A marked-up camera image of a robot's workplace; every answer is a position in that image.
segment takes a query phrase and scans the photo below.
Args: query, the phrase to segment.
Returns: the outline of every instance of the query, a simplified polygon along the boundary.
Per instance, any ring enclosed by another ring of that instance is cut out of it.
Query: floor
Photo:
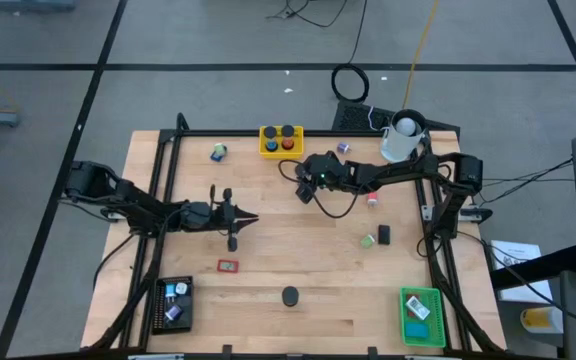
[[[17,128],[0,127],[0,331],[118,3],[80,0],[74,12],[61,14],[0,12],[0,85],[20,104],[22,118]],[[327,22],[340,3],[314,1],[303,14]],[[299,70],[295,64],[348,61],[363,2],[349,0],[327,29],[265,18],[283,4],[127,1],[108,64],[179,66],[103,72],[76,158],[121,173],[131,132],[172,127],[179,111],[191,128],[293,123],[329,129],[337,104],[330,67]],[[437,10],[420,62],[440,65],[415,73],[409,107],[461,126],[462,150],[484,160],[485,177],[515,177],[570,155],[576,137],[576,56],[553,4],[576,44],[575,0],[453,0]],[[411,62],[431,6],[431,0],[369,1],[354,62],[381,64],[374,67],[381,70],[367,71],[366,104],[400,106],[408,73],[387,64]],[[251,71],[249,63],[286,65]],[[487,66],[474,71],[450,64]],[[502,65],[517,66],[502,71]],[[359,80],[347,74],[339,87],[348,97],[360,95]],[[556,177],[570,178],[568,170]],[[502,190],[483,194],[492,197]],[[571,183],[531,185],[490,204],[495,215],[482,232],[487,239],[539,244],[550,253],[576,244],[574,204]],[[59,208],[9,355],[78,348],[106,232],[104,223]],[[526,336],[519,305],[499,306],[511,350],[555,355],[554,347]]]

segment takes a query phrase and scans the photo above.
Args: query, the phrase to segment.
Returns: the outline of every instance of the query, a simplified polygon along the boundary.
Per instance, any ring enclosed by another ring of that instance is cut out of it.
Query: pink object
[[[368,194],[368,206],[377,206],[377,193],[370,193]]]

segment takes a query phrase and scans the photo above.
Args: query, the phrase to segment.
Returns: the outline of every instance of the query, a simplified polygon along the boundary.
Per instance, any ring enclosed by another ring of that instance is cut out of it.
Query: green basket
[[[423,321],[414,314],[408,314],[406,307],[407,295],[415,295],[421,303],[430,310],[430,314]],[[401,337],[407,346],[446,347],[446,333],[444,332],[444,317],[441,309],[441,293],[433,288],[402,287],[399,295],[401,310]],[[426,324],[428,337],[418,338],[406,336],[406,323]]]

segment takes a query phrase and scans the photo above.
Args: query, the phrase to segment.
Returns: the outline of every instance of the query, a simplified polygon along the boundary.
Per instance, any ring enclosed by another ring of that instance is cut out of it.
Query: wooden table
[[[128,150],[123,177],[144,190],[158,135],[135,132]],[[431,136],[436,154],[459,150],[453,132]],[[340,141],[352,148],[340,155],[342,161],[385,163],[378,152],[379,138],[307,137],[306,154],[325,153]],[[222,163],[209,159],[217,142],[228,146]],[[157,194],[164,193],[170,148]],[[292,174],[290,164],[285,165]],[[304,205],[297,199],[295,184],[279,175],[277,161],[259,156],[255,137],[184,137],[176,171],[173,201],[208,201],[210,184],[217,186],[217,194],[230,187],[233,202],[258,213],[260,220],[239,233],[234,253],[216,232],[167,235],[160,276],[194,277],[194,323],[190,333],[151,336],[149,351],[219,353],[222,345],[231,344],[237,353],[365,354],[368,346],[377,346],[380,354],[441,352],[407,347],[401,338],[400,287],[431,285],[428,263],[415,251],[422,224],[414,182],[382,187],[376,208],[360,197],[347,217],[334,220],[314,201]],[[426,187],[432,204],[429,184]],[[342,192],[320,190],[317,195],[337,214],[352,199]],[[379,224],[390,225],[391,245],[362,248],[359,240],[376,234]],[[476,225],[460,224],[459,229],[479,236]],[[111,225],[104,255],[127,233],[125,223]],[[482,246],[465,236],[452,244],[464,304],[491,339],[505,347]],[[134,241],[99,275],[82,345],[99,338],[125,304],[136,248]],[[217,272],[218,259],[238,260],[239,273]],[[289,285],[300,292],[293,308],[281,300],[282,289]],[[135,312],[131,345],[137,344],[143,303]],[[453,348],[459,348],[454,312],[445,304]]]

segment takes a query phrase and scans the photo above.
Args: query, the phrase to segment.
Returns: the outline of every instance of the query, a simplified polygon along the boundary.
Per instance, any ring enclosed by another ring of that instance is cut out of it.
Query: white mug
[[[415,131],[410,136],[403,135],[395,129],[397,122],[404,118],[410,118],[415,122]],[[381,155],[391,163],[405,161],[425,134],[426,118],[423,115],[409,109],[398,111],[381,139]]]

